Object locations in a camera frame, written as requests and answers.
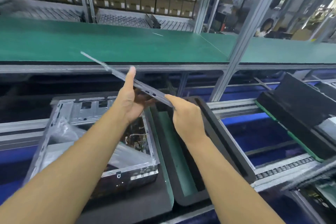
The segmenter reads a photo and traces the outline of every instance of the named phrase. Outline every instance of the green table surface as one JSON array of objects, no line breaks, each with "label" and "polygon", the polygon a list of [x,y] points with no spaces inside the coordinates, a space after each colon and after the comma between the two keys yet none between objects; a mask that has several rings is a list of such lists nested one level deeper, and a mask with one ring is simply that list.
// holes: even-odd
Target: green table surface
[{"label": "green table surface", "polygon": [[[0,17],[0,60],[226,63],[237,36]],[[336,63],[335,44],[253,37],[242,63]]]}]

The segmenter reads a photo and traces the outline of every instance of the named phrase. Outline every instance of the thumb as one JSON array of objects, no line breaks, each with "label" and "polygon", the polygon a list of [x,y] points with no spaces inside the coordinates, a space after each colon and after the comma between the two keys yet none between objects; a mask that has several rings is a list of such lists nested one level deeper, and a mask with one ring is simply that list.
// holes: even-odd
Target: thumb
[{"label": "thumb", "polygon": [[128,73],[126,74],[124,88],[133,89],[133,80],[135,77],[135,72],[136,72],[135,67],[131,66],[128,70]]},{"label": "thumb", "polygon": [[176,96],[172,96],[170,94],[166,94],[165,98],[168,99],[173,104],[175,109],[178,107],[180,101],[182,100],[181,98],[176,97]]}]

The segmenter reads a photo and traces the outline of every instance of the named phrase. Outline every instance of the hand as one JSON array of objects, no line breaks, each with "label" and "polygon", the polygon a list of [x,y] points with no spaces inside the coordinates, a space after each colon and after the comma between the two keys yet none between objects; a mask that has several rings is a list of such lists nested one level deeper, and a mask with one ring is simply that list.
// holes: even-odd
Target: hand
[{"label": "hand", "polygon": [[127,124],[130,124],[139,117],[146,106],[153,103],[155,99],[147,94],[141,94],[140,90],[133,89],[133,80],[135,77],[135,67],[131,66],[127,75],[124,86],[120,89],[118,96],[113,103],[112,109],[117,111]]},{"label": "hand", "polygon": [[165,97],[173,104],[173,122],[177,133],[188,146],[190,143],[198,142],[207,138],[204,130],[201,109],[182,98],[172,95]]}]

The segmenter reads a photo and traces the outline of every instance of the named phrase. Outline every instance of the bare arm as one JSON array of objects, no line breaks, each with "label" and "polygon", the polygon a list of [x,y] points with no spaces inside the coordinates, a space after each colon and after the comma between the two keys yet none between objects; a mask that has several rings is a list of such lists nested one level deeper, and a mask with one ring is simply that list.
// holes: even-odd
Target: bare arm
[{"label": "bare arm", "polygon": [[206,136],[200,108],[178,97],[166,98],[175,107],[174,126],[195,160],[221,223],[284,224]]},{"label": "bare arm", "polygon": [[0,223],[74,223],[100,179],[128,124],[144,109],[127,74],[113,106],[56,161],[0,206]]}]

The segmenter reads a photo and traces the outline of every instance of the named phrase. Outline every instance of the forearm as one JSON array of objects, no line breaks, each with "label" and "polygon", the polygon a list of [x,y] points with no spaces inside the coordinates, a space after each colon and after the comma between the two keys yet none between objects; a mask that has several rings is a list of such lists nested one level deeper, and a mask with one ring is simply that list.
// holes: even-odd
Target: forearm
[{"label": "forearm", "polygon": [[0,207],[3,223],[74,223],[127,127],[120,117],[112,107],[80,140],[8,199]]},{"label": "forearm", "polygon": [[187,145],[221,223],[283,224],[282,219],[234,170],[207,137]]}]

